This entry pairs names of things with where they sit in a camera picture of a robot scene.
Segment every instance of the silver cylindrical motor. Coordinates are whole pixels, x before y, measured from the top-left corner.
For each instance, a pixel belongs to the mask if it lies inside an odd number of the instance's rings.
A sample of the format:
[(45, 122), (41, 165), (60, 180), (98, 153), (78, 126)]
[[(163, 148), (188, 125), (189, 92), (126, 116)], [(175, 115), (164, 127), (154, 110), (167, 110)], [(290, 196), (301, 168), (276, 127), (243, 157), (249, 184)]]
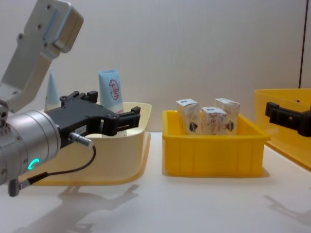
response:
[(0, 185), (54, 158), (60, 135), (44, 112), (27, 111), (8, 117), (0, 129)]

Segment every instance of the cable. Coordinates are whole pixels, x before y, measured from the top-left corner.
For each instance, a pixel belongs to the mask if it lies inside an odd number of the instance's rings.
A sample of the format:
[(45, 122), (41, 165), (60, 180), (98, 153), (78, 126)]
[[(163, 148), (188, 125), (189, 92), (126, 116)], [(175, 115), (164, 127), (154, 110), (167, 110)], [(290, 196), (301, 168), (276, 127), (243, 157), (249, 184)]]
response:
[(94, 159), (96, 157), (96, 147), (92, 146), (92, 148), (93, 148), (93, 156), (90, 159), (90, 161), (88, 161), (85, 165), (83, 165), (81, 167), (78, 167), (76, 169), (72, 169), (72, 170), (65, 170), (65, 171), (58, 171), (58, 172), (51, 172), (51, 173), (48, 173), (48, 172), (40, 173), (38, 175), (32, 176), (32, 177), (27, 179), (27, 181), (29, 182), (29, 185), (32, 185), (35, 182), (38, 182), (38, 181), (40, 181), (40, 180), (42, 180), (42, 179), (44, 179), (44, 178), (46, 178), (48, 176), (55, 176), (55, 175), (72, 173), (72, 172), (80, 171), (80, 170), (88, 167), (94, 161)]

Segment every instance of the small carton box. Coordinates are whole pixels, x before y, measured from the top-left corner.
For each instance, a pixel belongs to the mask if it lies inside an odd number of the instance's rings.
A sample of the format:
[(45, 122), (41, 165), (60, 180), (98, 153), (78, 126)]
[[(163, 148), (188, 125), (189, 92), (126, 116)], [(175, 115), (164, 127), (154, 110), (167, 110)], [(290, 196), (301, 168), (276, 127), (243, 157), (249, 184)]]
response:
[(201, 132), (207, 135), (225, 135), (227, 128), (227, 113), (221, 108), (202, 108)]
[(180, 126), (188, 135), (201, 134), (200, 106), (192, 99), (177, 101)]
[(227, 113), (228, 118), (227, 134), (231, 135), (237, 134), (240, 104), (232, 100), (220, 98), (215, 99), (215, 107), (219, 107)]

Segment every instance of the white tabletop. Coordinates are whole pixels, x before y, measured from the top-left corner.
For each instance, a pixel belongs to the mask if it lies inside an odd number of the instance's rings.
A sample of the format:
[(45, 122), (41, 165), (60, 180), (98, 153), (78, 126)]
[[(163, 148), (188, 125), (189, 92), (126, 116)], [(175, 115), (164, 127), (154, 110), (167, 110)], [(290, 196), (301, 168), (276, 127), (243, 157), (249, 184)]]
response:
[(266, 177), (161, 174), (152, 133), (144, 175), (117, 186), (0, 187), (0, 233), (310, 233), (311, 174), (265, 148)]

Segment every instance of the yellow plastic bin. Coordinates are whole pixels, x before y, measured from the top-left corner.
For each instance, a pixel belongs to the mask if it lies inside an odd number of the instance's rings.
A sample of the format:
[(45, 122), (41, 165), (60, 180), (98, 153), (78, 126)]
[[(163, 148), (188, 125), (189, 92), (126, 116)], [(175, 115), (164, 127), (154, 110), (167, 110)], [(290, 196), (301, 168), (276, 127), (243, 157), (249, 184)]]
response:
[[(123, 105), (126, 112), (135, 106), (140, 107), (138, 128), (127, 130), (127, 136), (89, 135), (88, 138), (94, 141), (97, 149), (96, 158), (90, 166), (78, 172), (47, 177), (36, 185), (115, 185), (139, 178), (144, 173), (150, 147), (151, 136), (147, 132), (147, 125), (151, 105), (146, 103), (123, 103)], [(54, 159), (23, 174), (20, 180), (45, 171), (54, 172), (80, 167), (87, 163), (91, 156), (91, 150), (73, 143), (61, 149)]]
[(311, 170), (311, 137), (301, 136), (295, 130), (269, 123), (270, 118), (265, 115), (267, 102), (298, 112), (310, 110), (311, 89), (257, 90), (255, 100), (256, 123), (271, 135), (271, 141), (267, 145)]
[(185, 135), (177, 111), (163, 112), (164, 175), (259, 177), (269, 135), (239, 115), (237, 135)]

